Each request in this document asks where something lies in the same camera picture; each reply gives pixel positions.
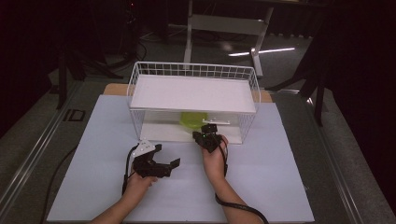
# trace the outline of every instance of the gray floor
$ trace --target gray floor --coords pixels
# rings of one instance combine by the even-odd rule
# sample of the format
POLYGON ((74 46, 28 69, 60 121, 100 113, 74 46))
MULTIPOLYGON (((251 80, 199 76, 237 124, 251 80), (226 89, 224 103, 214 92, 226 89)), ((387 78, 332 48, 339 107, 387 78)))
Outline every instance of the gray floor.
MULTIPOLYGON (((178 62, 183 61, 185 36, 183 31, 169 37, 167 43, 157 41, 158 37, 148 35, 142 44, 147 48, 145 61, 178 62)), ((224 39, 232 35, 222 35, 224 39)), ((204 41, 206 34, 194 35, 191 61, 193 63, 220 63, 251 66, 248 56, 230 57, 230 52, 248 51, 254 46, 251 36, 238 42, 204 41)), ((261 87, 275 85, 293 75, 304 56, 310 39, 282 36, 268 36, 262 49, 295 48, 292 51, 264 53, 261 55, 264 77, 261 87)), ((145 53, 139 48, 139 54, 145 53)), ((15 179, 14 175, 31 151, 39 151, 41 158, 32 172, 27 173, 24 187, 15 193, 14 203, 1 217, 2 223, 38 223, 45 203, 50 178, 56 166, 75 145, 78 144, 97 96, 103 92, 107 83, 126 82, 132 66, 116 69, 123 80, 112 80, 90 72, 84 82, 70 81, 70 92, 65 110, 57 111, 57 96, 46 94, 36 105, 0 140, 0 192, 15 179), (82 122, 62 121, 66 109, 87 111, 82 122), (49 123, 56 124, 50 132, 49 123), (49 139, 40 139, 42 133, 51 133, 49 139)), ((57 71, 49 74, 56 82, 57 71)), ((299 90, 303 82, 288 87, 299 90)), ((347 123, 332 98, 325 92, 323 106, 323 128, 312 120, 312 108, 295 91, 273 93, 279 109, 295 160, 311 204, 314 223, 396 223, 378 185, 361 155, 360 149, 347 123)), ((66 160, 53 181, 49 195, 50 205, 60 187, 71 157, 66 160)))

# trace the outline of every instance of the human hand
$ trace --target human hand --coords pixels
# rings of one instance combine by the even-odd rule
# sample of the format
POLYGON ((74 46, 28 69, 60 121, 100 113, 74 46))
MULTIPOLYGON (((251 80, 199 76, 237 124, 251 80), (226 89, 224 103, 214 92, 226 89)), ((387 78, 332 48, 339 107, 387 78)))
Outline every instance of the human hand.
POLYGON ((138 173, 132 174, 120 201, 131 210, 134 209, 142 201, 149 187, 157 180, 155 176, 142 177, 138 173))
POLYGON ((205 173, 210 183, 212 183, 212 185, 214 184, 215 181, 224 179, 224 175, 225 175, 224 174, 225 163, 221 150, 223 150, 224 155, 227 157, 226 148, 228 145, 228 140, 224 135, 222 135, 221 138, 222 141, 220 143, 220 147, 217 147, 214 151, 212 151, 212 153, 209 153, 207 149, 201 147, 202 155, 204 159, 205 173))

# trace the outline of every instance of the white wire basket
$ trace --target white wire basket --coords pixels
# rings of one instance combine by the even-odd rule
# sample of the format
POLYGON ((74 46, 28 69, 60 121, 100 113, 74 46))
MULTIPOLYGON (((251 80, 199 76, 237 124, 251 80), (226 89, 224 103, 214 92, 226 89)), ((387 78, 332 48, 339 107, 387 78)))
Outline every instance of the white wire basket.
POLYGON ((200 112, 242 144, 261 102, 253 67, 205 63, 138 62, 127 96, 137 137, 154 141, 193 142, 196 130, 183 127, 180 114, 200 112))

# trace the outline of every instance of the human arm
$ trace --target human arm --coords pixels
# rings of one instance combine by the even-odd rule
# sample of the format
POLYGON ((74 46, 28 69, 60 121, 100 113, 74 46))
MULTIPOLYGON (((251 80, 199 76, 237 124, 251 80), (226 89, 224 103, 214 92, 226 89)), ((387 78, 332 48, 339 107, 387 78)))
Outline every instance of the human arm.
POLYGON ((120 224, 134 210, 145 196, 149 187, 158 179, 154 176, 142 177, 134 173, 128 180, 128 185, 122 197, 102 214, 94 218, 92 224, 120 224))
MULTIPOLYGON (((221 141, 220 147, 216 148, 212 153, 209 153, 206 149, 202 148, 205 173, 213 187, 213 190, 222 201, 226 203, 247 205, 225 178, 225 163, 221 150, 223 150, 224 154, 227 154, 226 146, 228 144, 228 140, 225 136, 222 136, 222 139, 223 141, 221 141)), ((249 211, 228 206, 222 206, 222 209, 230 224, 262 223, 262 220, 257 215, 250 213, 249 211)))

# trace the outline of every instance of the green object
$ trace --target green object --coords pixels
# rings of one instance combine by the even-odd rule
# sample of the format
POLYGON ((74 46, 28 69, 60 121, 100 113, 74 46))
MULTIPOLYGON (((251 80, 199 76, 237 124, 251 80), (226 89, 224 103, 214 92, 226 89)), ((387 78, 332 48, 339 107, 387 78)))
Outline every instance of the green object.
POLYGON ((205 124, 203 119, 207 119, 207 114, 203 112, 181 112, 180 124, 190 129, 200 129, 205 124))

